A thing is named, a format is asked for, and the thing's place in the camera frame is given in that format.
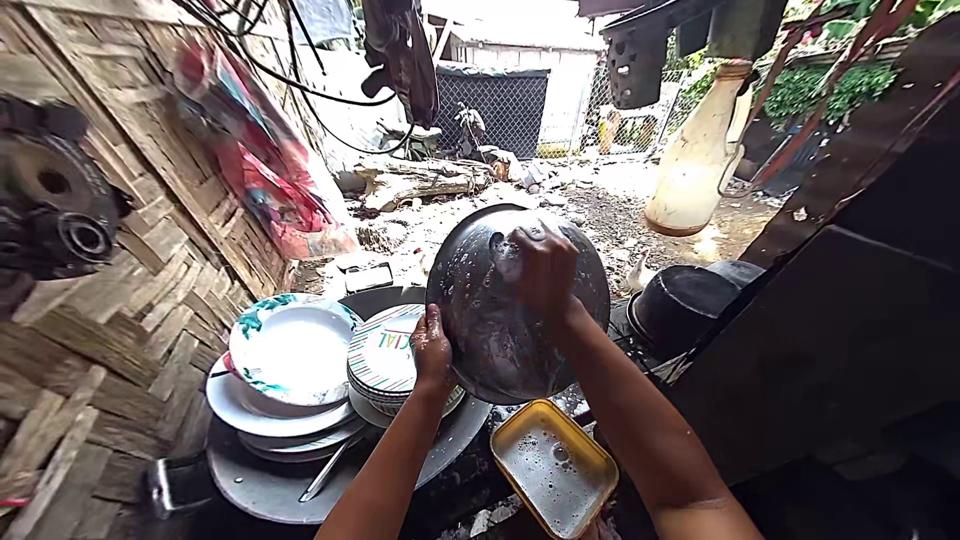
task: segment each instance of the hand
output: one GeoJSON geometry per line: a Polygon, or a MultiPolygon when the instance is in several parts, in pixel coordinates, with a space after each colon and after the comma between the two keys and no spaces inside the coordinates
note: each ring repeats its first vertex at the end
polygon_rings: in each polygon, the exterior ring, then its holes
{"type": "Polygon", "coordinates": [[[516,293],[545,320],[562,317],[573,303],[573,275],[580,251],[559,233],[544,228],[543,239],[516,230],[510,239],[519,247],[523,267],[516,293]]]}
{"type": "Polygon", "coordinates": [[[410,341],[414,346],[414,363],[417,365],[416,386],[445,399],[453,391],[456,382],[450,371],[453,351],[444,335],[440,308],[436,304],[426,307],[426,313],[418,321],[410,341]]]}

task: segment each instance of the black tarp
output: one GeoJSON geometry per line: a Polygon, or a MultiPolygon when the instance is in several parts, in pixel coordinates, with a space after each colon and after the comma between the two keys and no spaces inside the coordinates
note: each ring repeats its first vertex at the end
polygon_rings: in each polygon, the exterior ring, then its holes
{"type": "Polygon", "coordinates": [[[487,133],[480,144],[492,144],[532,158],[537,153],[543,101],[549,69],[492,69],[445,62],[437,66],[440,112],[434,125],[443,130],[442,149],[454,148],[460,140],[460,125],[454,116],[457,102],[480,112],[487,133]]]}

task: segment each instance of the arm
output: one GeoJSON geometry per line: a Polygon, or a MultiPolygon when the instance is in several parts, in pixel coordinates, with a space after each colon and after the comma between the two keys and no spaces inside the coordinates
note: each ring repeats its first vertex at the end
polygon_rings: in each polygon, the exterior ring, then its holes
{"type": "Polygon", "coordinates": [[[449,373],[450,343],[444,337],[437,306],[427,307],[411,341],[417,362],[413,394],[330,511],[315,540],[395,540],[400,532],[454,385],[449,373]]]}
{"type": "Polygon", "coordinates": [[[684,417],[571,296],[577,249],[554,233],[512,240],[523,257],[520,300],[543,315],[660,538],[761,538],[684,417]]]}

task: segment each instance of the plastic bottle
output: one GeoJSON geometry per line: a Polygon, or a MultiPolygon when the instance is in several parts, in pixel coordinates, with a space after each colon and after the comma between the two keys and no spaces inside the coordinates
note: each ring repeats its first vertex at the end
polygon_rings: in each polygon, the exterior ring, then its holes
{"type": "Polygon", "coordinates": [[[719,192],[743,156],[736,141],[746,122],[751,92],[740,99],[736,92],[752,69],[751,62],[742,60],[717,68],[713,86],[667,144],[657,171],[657,191],[645,211],[654,231],[689,236],[709,222],[720,202],[719,192]]]}

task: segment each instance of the bamboo wall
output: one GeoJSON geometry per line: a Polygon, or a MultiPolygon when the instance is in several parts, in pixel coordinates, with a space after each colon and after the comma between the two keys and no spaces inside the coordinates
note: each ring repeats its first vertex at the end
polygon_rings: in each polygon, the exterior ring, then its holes
{"type": "MultiPolygon", "coordinates": [[[[176,44],[206,30],[169,2],[38,4],[0,3],[0,91],[79,107],[85,150],[136,210],[111,265],[40,283],[0,324],[0,500],[30,497],[0,508],[0,531],[141,537],[143,471],[202,448],[204,374],[242,308],[286,290],[292,267],[170,114],[176,44]]],[[[282,47],[252,41],[282,69],[282,47]]],[[[308,124],[293,96],[277,98],[308,124]]]]}

